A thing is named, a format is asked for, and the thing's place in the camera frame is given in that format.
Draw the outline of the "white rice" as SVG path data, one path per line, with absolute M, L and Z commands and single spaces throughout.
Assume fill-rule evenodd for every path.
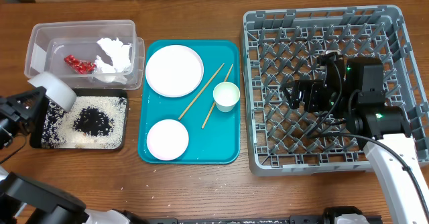
M 125 97 L 79 96 L 64 111 L 50 102 L 40 145 L 45 149 L 114 150 L 123 142 Z

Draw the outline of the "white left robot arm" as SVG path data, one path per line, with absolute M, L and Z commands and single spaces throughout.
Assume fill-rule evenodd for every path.
M 39 118 L 39 108 L 47 102 L 47 88 L 37 87 L 10 97 L 1 97 L 1 147 L 13 142 L 18 134 L 27 136 L 34 132 Z M 14 172 L 1 175 L 1 222 L 16 223 L 19 212 L 26 206 L 35 211 L 28 223 L 61 224 L 120 224 L 143 223 L 129 211 L 95 211 L 73 195 Z

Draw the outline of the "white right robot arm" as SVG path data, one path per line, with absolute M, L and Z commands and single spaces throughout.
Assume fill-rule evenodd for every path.
M 307 113 L 321 112 L 340 119 L 346 132 L 316 133 L 307 138 L 355 138 L 381 185 L 395 223 L 428 222 L 428 185 L 418 163 L 412 128 L 404 110 L 385 104 L 383 63 L 356 56 L 345 59 L 329 51 L 316 59 L 323 79 L 299 79 L 281 85 L 291 109 L 304 106 Z

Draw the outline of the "red foil wrapper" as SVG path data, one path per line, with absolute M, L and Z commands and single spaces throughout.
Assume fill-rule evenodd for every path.
M 96 69 L 94 63 L 86 60 L 78 60 L 73 55 L 65 57 L 64 61 L 78 74 L 92 74 Z

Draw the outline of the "small white plate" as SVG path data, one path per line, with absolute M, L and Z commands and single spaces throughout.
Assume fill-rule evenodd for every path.
M 165 119 L 150 128 L 146 143 L 150 154 L 156 159 L 175 160 L 186 151 L 189 133 L 179 121 Z

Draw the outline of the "white paper cup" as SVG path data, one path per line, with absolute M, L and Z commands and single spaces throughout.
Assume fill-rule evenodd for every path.
M 213 98 L 219 111 L 229 112 L 240 99 L 239 87 L 231 82 L 221 82 L 214 88 Z

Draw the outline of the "large white plate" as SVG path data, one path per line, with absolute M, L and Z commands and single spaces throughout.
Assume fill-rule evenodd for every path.
M 176 98 L 195 90 L 204 76 L 201 57 L 188 46 L 169 45 L 154 52 L 146 65 L 145 79 L 157 94 Z

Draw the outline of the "white napkin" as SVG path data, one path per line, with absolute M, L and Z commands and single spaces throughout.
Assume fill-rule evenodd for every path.
M 93 74 L 103 83 L 127 84 L 125 73 L 131 70 L 130 52 L 132 43 L 123 43 L 119 38 L 101 38 L 91 45 L 97 54 Z

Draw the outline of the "wooden chopstick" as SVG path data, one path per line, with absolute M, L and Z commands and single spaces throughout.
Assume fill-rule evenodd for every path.
M 219 68 L 216 70 L 216 72 L 209 78 L 209 80 L 205 83 L 205 85 L 200 89 L 200 91 L 197 93 L 197 95 L 193 98 L 193 100 L 188 104 L 188 106 L 185 108 L 185 110 L 181 113 L 178 120 L 181 120 L 183 116 L 189 111 L 191 106 L 197 101 L 199 96 L 205 91 L 205 89 L 208 87 L 208 85 L 214 80 L 214 78 L 217 76 L 217 74 L 221 71 L 225 63 L 222 63 Z
M 233 67 L 234 67 L 234 64 L 232 64 L 232 65 L 231 65 L 231 67 L 230 67 L 230 69 L 229 69 L 229 71 L 228 71 L 228 73 L 227 73 L 227 75 L 226 75 L 226 77 L 225 77 L 225 79 L 224 79 L 224 81 L 223 81 L 223 82 L 226 82 L 226 81 L 228 80 L 228 77 L 229 77 L 229 75 L 230 75 L 230 73 L 231 73 L 231 71 L 232 71 Z M 215 103 L 215 101 L 213 101 L 213 102 L 212 102 L 212 105 L 211 105 L 211 107 L 210 107 L 210 110 L 209 110 L 209 112 L 208 112 L 208 114 L 207 114 L 207 116 L 206 116 L 206 118 L 205 118 L 205 120 L 204 120 L 204 122 L 203 122 L 203 124 L 202 124 L 202 127 L 201 127 L 202 129 L 204 129 L 204 128 L 205 128 L 205 126 L 206 126 L 206 124 L 207 124 L 207 122 L 208 122 L 208 120 L 209 120 L 209 118 L 210 118 L 210 116 L 211 116 L 211 113 L 212 113 L 212 111 L 213 111 L 213 109 L 214 109 L 215 105 L 216 105 L 216 103 Z

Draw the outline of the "grey bowl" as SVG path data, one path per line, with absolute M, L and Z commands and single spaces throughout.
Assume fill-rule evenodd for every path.
M 76 101 L 76 93 L 59 78 L 49 72 L 43 72 L 28 80 L 33 87 L 44 87 L 45 96 L 69 112 Z

